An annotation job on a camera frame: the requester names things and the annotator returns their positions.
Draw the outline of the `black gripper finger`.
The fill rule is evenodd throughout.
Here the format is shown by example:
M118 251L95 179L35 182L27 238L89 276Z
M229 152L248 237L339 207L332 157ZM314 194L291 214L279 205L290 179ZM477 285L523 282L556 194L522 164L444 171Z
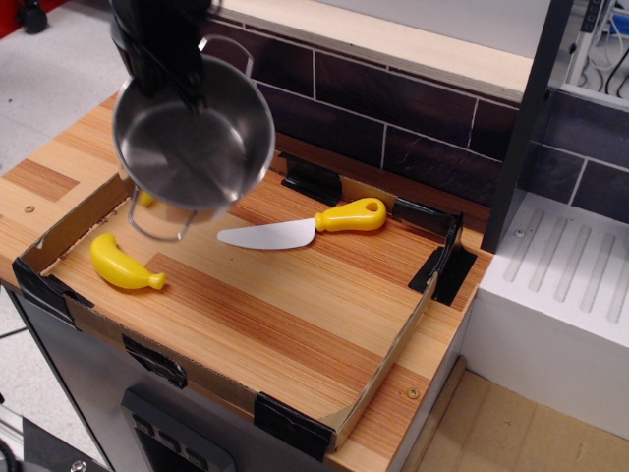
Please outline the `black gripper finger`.
M185 105L192 111L204 111L206 99L203 92L203 79L178 80L178 94Z

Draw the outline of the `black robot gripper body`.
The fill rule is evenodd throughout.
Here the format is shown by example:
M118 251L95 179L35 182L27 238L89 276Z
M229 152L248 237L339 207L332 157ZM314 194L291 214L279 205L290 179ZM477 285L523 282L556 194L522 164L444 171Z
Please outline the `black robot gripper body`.
M217 1L112 1L111 36L145 96L178 80L204 79L201 28L219 11Z

